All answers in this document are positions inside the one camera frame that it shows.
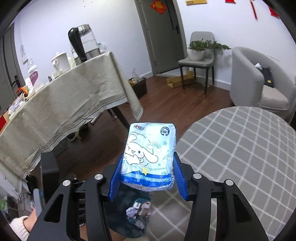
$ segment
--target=blue gripper pad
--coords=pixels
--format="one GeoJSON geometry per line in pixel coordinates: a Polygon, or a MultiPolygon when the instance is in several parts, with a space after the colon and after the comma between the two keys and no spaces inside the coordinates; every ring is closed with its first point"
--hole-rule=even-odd
{"type": "Polygon", "coordinates": [[[177,153],[174,153],[174,175],[175,175],[175,181],[177,183],[178,191],[180,196],[183,198],[183,200],[187,200],[188,198],[188,192],[186,187],[186,180],[184,178],[184,175],[182,173],[181,167],[179,165],[180,159],[177,155],[177,153]]]}
{"type": "Polygon", "coordinates": [[[110,180],[110,187],[109,187],[109,200],[113,201],[113,198],[116,197],[119,185],[120,185],[120,173],[121,173],[121,165],[122,165],[122,159],[123,159],[123,154],[119,158],[119,161],[117,163],[116,169],[114,171],[114,174],[112,176],[112,179],[110,180]]]}

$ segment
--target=cartoon dog ear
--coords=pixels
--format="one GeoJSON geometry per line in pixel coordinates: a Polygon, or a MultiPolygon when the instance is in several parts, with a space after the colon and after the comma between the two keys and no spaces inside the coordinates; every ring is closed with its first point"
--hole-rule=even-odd
{"type": "Polygon", "coordinates": [[[144,147],[142,147],[142,151],[149,162],[155,163],[158,161],[158,157],[148,152],[144,147]]]}
{"type": "Polygon", "coordinates": [[[136,139],[137,139],[136,135],[134,135],[134,134],[130,134],[130,135],[128,136],[128,141],[127,141],[127,142],[131,142],[131,141],[134,141],[134,140],[136,140],[136,139]]]}

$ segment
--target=electric kettle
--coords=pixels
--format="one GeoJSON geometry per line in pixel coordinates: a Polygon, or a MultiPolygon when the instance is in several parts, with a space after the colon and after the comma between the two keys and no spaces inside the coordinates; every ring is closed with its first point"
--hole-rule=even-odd
{"type": "Polygon", "coordinates": [[[72,53],[77,65],[101,54],[88,24],[71,28],[68,37],[73,47],[72,53]]]}

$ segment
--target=gray chair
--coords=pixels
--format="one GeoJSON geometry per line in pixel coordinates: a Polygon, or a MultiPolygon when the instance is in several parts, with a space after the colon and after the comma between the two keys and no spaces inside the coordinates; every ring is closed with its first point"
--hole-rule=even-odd
{"type": "MultiPolygon", "coordinates": [[[[193,32],[191,34],[190,42],[196,41],[196,40],[211,40],[214,42],[214,35],[211,32],[193,32]]],[[[182,67],[193,67],[194,68],[194,78],[196,81],[196,71],[195,68],[198,69],[206,69],[206,77],[205,77],[205,94],[207,93],[207,82],[209,78],[209,68],[212,67],[212,79],[213,79],[213,85],[215,80],[215,73],[214,73],[214,64],[215,64],[215,54],[213,54],[211,51],[206,51],[205,57],[201,61],[191,61],[189,58],[181,59],[178,61],[178,65],[180,67],[181,71],[181,78],[182,78],[182,86],[183,89],[185,88],[184,84],[184,77],[183,77],[183,70],[182,67]]]]}
{"type": "Polygon", "coordinates": [[[230,97],[236,106],[258,106],[290,122],[296,108],[296,86],[269,57],[255,50],[232,49],[230,97]],[[255,64],[271,68],[274,88],[264,85],[264,77],[255,64]]]}

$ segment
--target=gray tablecloth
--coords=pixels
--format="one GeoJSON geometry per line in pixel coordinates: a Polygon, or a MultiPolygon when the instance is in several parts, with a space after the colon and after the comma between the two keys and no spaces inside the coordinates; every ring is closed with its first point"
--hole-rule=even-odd
{"type": "MultiPolygon", "coordinates": [[[[269,240],[283,229],[296,207],[295,131],[280,117],[257,107],[231,107],[194,123],[176,151],[210,180],[232,179],[250,202],[269,240]]],[[[152,196],[150,240],[183,240],[192,202],[176,187],[152,196]]],[[[212,199],[209,240],[215,240],[212,199]]]]}
{"type": "Polygon", "coordinates": [[[22,179],[42,152],[106,109],[129,102],[136,120],[143,108],[112,52],[92,58],[46,85],[16,113],[0,135],[0,170],[21,192],[22,179]]]}

